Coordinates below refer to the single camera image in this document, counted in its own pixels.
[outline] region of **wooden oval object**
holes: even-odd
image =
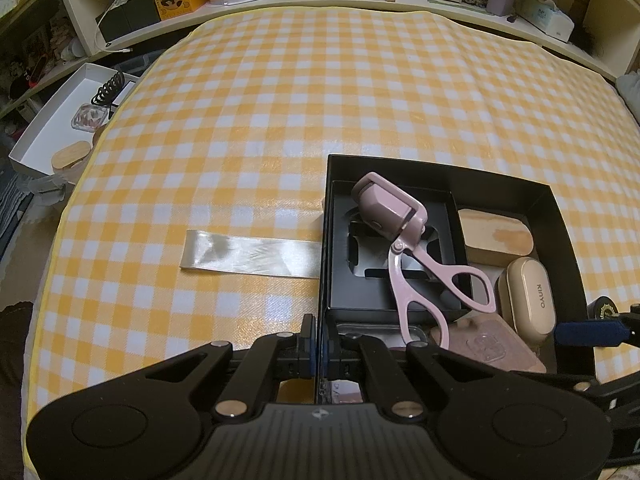
[[[61,171],[85,158],[91,151],[91,144],[86,140],[78,140],[71,146],[62,148],[51,157],[51,167],[54,171]]]
[[[533,250],[531,232],[520,220],[473,209],[458,213],[470,262],[506,267]]]

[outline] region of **silver bolt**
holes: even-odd
[[[400,400],[396,402],[391,411],[402,418],[414,418],[422,415],[422,406],[413,400]]]
[[[574,385],[574,390],[576,392],[586,392],[589,388],[591,388],[591,383],[589,381],[580,381]]]
[[[246,410],[247,406],[242,400],[223,400],[216,404],[216,412],[223,416],[239,416]]]

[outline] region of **tablecloth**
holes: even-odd
[[[297,330],[318,281],[178,264],[187,229],[320,240],[329,153],[548,183],[588,300],[640,301],[640,130],[601,76],[429,12],[243,12],[167,51],[101,137],[56,236],[28,418],[210,340]],[[597,358],[601,380],[640,368],[626,346]]]

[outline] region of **white tray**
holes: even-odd
[[[88,103],[98,88],[116,71],[104,66],[85,63],[53,94],[29,124],[9,154],[15,171],[33,178],[53,174],[51,157],[54,153],[78,142],[92,142],[93,134],[71,127],[71,119],[80,105]],[[138,78],[125,74],[127,81]]]

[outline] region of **black box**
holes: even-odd
[[[96,17],[96,22],[100,22],[100,16]],[[159,22],[160,15],[154,0],[131,0],[104,15],[100,22],[100,32],[104,41],[113,41],[134,30]]]
[[[529,180],[486,171],[412,160],[352,155],[329,155],[320,276],[318,341],[324,354],[322,326],[332,323],[398,323],[396,304],[388,276],[370,278],[353,273],[354,232],[367,235],[359,226],[353,185],[369,171],[375,171],[424,203],[430,224],[438,231],[442,262],[466,264],[466,253],[458,211],[471,208],[511,216],[523,221],[534,241],[535,256],[546,268],[556,306],[557,322],[587,319],[586,298],[574,249],[551,188]],[[407,277],[419,292],[429,292],[416,274]],[[470,291],[469,282],[459,288]],[[442,298],[443,314],[453,321],[468,310],[457,301]],[[421,308],[409,311],[410,324],[433,326],[433,318]],[[559,373],[595,374],[593,350],[555,347]]]

